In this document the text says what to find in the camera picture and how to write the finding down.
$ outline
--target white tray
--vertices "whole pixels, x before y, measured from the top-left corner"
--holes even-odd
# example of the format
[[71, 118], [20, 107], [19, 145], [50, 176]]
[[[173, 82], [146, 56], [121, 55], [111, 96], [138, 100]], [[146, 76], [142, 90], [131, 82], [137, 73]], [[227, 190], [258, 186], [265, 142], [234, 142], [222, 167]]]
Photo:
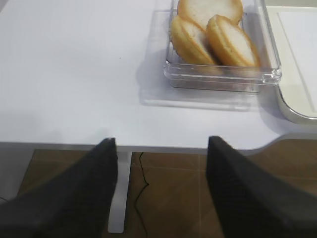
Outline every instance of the white tray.
[[[317, 95], [313, 94], [314, 90], [312, 90], [312, 88], [315, 89], [314, 85], [316, 85], [317, 90], [317, 77], [308, 77], [309, 75], [311, 76], [311, 72], [307, 72], [307, 67], [303, 67], [303, 56], [300, 56], [298, 48], [294, 47], [296, 42], [294, 42], [293, 38], [290, 39], [294, 34], [290, 34], [289, 24], [285, 23], [285, 20], [289, 19], [289, 15], [286, 16], [286, 14], [281, 14], [281, 12], [301, 12], [301, 14], [306, 12], [308, 14], [315, 13], [317, 16], [317, 8], [269, 7], [268, 9], [283, 71], [280, 85], [276, 87], [281, 111], [294, 123], [317, 124], [317, 105], [314, 99]], [[300, 25], [300, 23], [294, 24], [294, 30], [302, 31]]]

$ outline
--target transparent box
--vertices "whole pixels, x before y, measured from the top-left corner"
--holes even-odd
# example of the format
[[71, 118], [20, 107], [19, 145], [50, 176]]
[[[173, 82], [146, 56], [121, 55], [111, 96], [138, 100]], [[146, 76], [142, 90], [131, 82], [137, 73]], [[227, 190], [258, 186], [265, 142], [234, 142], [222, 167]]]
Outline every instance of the transparent box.
[[[261, 67], [197, 65], [185, 63], [176, 53], [168, 34], [164, 74], [177, 88], [224, 90], [257, 93], [261, 85], [278, 85], [281, 62], [264, 0], [242, 0], [243, 17], [240, 26], [256, 45]], [[171, 21], [177, 15], [178, 0], [172, 0]]]

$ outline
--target tile grout line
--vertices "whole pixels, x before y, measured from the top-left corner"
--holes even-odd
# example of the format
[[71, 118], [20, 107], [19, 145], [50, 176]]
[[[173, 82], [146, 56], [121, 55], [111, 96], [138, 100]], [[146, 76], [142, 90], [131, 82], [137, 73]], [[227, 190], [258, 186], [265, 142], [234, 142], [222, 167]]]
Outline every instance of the tile grout line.
[[202, 216], [201, 216], [201, 181], [200, 181], [200, 155], [198, 155], [198, 209], [199, 209], [199, 238], [202, 237]]

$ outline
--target bread slice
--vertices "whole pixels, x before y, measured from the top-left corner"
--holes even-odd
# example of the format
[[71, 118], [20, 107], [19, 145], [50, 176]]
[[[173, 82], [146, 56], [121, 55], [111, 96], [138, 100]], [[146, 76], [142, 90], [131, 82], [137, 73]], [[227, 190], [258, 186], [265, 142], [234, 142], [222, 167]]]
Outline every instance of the bread slice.
[[260, 66], [255, 45], [246, 33], [224, 16], [210, 19], [207, 38], [216, 56], [224, 65]]
[[235, 24], [242, 18], [241, 0], [179, 0], [178, 15], [205, 31], [208, 21], [216, 14], [226, 16]]
[[196, 25], [175, 16], [170, 33], [177, 54], [184, 61], [192, 64], [216, 64], [216, 60], [208, 52], [206, 35]]

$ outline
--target white table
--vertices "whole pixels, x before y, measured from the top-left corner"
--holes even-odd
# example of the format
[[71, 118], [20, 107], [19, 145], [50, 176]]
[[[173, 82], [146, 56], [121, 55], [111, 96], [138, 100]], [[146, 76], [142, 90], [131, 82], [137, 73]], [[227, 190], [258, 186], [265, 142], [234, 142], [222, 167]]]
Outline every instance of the white table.
[[317, 127], [281, 115], [273, 88], [258, 96], [170, 88], [162, 72], [169, 7], [9, 0], [0, 12], [1, 148], [88, 150], [115, 137], [111, 232], [123, 231], [130, 151], [205, 153], [219, 135], [255, 153], [276, 140], [317, 138]]

